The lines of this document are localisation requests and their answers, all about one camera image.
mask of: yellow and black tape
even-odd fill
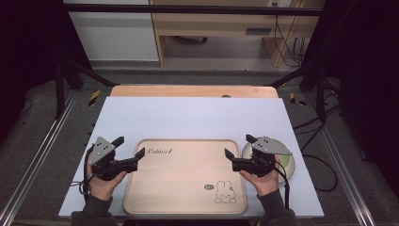
[[[93,106],[94,103],[96,103],[97,97],[99,95],[100,95],[100,91],[99,90],[94,91],[93,94],[91,94],[91,98],[90,98],[90,101],[88,102],[88,105],[89,106]]]
[[[290,98],[291,103],[297,104],[297,105],[306,105],[306,102],[299,102],[296,98],[295,95],[291,92],[291,98]]]

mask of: silver bracket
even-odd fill
[[[270,137],[260,137],[252,144],[252,148],[263,153],[287,154],[292,153],[283,144]]]
[[[107,154],[115,150],[115,146],[106,141],[102,137],[97,137],[97,141],[94,144],[93,152],[91,153],[89,165],[94,165],[101,159],[103,159]]]

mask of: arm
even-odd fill
[[[121,172],[111,181],[103,181],[93,177],[89,181],[89,197],[83,211],[73,212],[72,226],[117,226],[117,222],[108,212],[112,203],[115,187],[123,180],[127,172]]]
[[[276,168],[279,167],[279,157],[276,155]],[[293,210],[287,210],[279,194],[279,174],[272,170],[263,177],[256,177],[244,170],[240,174],[251,182],[258,193],[264,215],[261,217],[262,226],[292,226],[295,223],[295,213]]]

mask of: gray floor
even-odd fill
[[[203,44],[171,40],[163,69],[153,66],[135,71],[129,68],[99,68],[98,73],[122,84],[260,86],[276,81],[295,69],[287,66],[278,69],[271,67],[264,48],[261,39],[220,37],[209,39]],[[27,193],[16,220],[68,221],[59,218],[57,213],[101,111],[104,98],[110,92],[110,89],[100,86],[86,76],[83,78],[86,82],[85,87],[78,92],[72,111]],[[295,81],[288,85],[297,100],[305,100],[302,93],[295,91]],[[95,89],[101,90],[99,99],[94,106],[88,106]],[[292,125],[313,119],[309,106],[292,104],[290,94],[289,89],[279,89],[279,97],[284,100]],[[26,98],[32,101],[31,107],[21,114],[8,138],[0,146],[0,170],[3,172],[0,179],[1,209],[12,196],[54,122],[56,97],[53,81],[31,89]],[[338,104],[334,96],[328,97],[326,101],[327,108]],[[341,109],[337,108],[328,115],[326,128],[331,133],[376,225],[399,225],[397,197],[375,164],[361,160],[359,146],[340,113]],[[315,127],[316,124],[312,124],[296,132],[307,132]],[[302,147],[313,133],[298,134],[296,137],[299,147]],[[304,153],[314,154],[330,163],[326,144],[320,135],[314,138]],[[316,187],[327,188],[333,185],[333,174],[326,166],[310,158],[305,158],[305,161]],[[326,216],[300,219],[299,224],[359,225],[341,183],[331,192],[319,192],[319,199]]]

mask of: white cabinet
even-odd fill
[[[148,5],[148,0],[64,0]],[[70,12],[90,61],[159,61],[150,13]]]

